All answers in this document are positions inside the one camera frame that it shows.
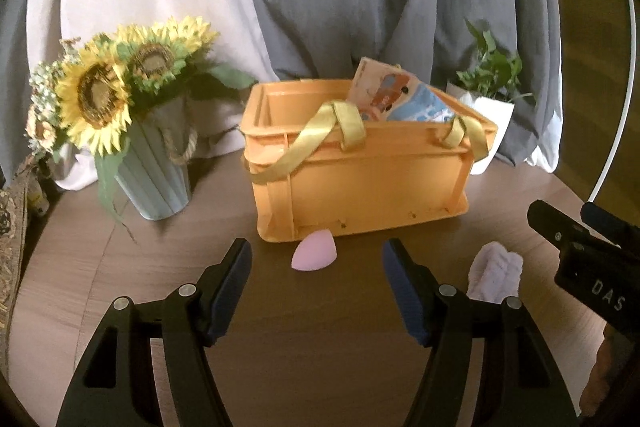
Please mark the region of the person's right hand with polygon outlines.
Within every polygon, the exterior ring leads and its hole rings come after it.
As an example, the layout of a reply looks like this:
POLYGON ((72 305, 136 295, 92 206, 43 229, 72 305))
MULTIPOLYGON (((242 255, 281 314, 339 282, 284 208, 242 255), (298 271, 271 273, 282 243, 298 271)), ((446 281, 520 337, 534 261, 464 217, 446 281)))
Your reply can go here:
POLYGON ((579 399, 581 417, 593 417, 624 368, 634 344, 611 324, 603 329, 603 340, 591 369, 588 383, 579 399))

